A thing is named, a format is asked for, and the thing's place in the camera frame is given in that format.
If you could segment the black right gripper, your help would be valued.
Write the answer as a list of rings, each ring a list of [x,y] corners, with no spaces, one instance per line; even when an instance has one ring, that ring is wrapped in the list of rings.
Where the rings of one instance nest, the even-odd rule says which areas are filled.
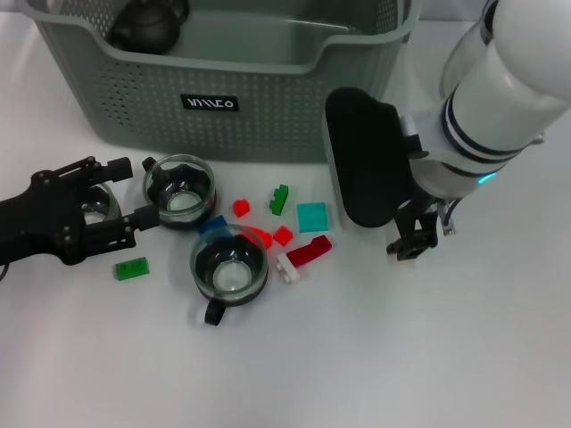
[[[386,247],[398,261],[412,260],[438,244],[437,217],[422,217],[441,199],[430,194],[415,194],[399,209],[396,226],[400,238]]]

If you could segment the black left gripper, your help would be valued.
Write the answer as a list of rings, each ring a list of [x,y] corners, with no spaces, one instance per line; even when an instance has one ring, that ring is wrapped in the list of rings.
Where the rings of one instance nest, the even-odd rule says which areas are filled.
[[[117,183],[132,177],[127,157],[103,165],[90,156],[34,174],[23,193],[1,202],[1,263],[49,254],[72,266],[87,257],[135,247],[136,230],[160,224],[156,207],[144,206],[130,215],[86,226],[75,194],[75,185]]]

